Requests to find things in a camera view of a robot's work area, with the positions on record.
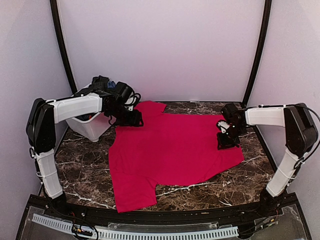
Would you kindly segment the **red t-shirt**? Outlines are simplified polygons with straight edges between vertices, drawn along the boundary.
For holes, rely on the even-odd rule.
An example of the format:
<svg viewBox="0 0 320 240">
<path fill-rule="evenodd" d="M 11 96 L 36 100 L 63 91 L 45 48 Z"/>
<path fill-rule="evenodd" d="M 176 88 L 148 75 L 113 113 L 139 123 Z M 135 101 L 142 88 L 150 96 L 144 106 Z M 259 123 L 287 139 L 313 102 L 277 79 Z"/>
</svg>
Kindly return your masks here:
<svg viewBox="0 0 320 240">
<path fill-rule="evenodd" d="M 239 165 L 242 149 L 218 149 L 221 115 L 166 113 L 166 105 L 136 107 L 142 127 L 116 128 L 108 151 L 116 210 L 130 212 L 157 203 L 156 186 L 190 186 Z"/>
</svg>

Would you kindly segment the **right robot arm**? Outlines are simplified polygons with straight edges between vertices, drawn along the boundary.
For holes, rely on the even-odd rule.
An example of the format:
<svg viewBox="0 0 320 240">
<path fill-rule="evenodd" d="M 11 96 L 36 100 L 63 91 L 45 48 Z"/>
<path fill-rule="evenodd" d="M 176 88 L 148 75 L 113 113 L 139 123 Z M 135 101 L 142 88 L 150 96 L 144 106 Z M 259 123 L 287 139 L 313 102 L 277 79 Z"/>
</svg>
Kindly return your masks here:
<svg viewBox="0 0 320 240">
<path fill-rule="evenodd" d="M 297 177 L 301 166 L 320 145 L 319 133 L 312 118 L 316 113 L 304 103 L 259 105 L 237 108 L 233 103 L 222 109 L 216 124 L 217 148 L 240 146 L 240 136 L 253 126 L 276 126 L 285 129 L 285 152 L 280 165 L 265 190 L 273 198 L 280 196 Z"/>
</svg>

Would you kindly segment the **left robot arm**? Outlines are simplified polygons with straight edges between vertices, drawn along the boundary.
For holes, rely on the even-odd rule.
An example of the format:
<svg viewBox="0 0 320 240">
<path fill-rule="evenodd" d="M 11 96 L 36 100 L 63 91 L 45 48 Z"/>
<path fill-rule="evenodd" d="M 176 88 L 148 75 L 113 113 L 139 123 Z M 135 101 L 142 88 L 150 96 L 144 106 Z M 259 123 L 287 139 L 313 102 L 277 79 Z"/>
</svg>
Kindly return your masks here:
<svg viewBox="0 0 320 240">
<path fill-rule="evenodd" d="M 30 156 L 36 160 L 39 177 L 45 192 L 51 199 L 64 191 L 59 181 L 55 162 L 56 125 L 66 121 L 69 127 L 89 139 L 98 142 L 100 136 L 112 125 L 142 127 L 142 113 L 129 109 L 111 96 L 90 93 L 86 96 L 62 100 L 34 101 L 26 126 L 30 144 Z"/>
</svg>

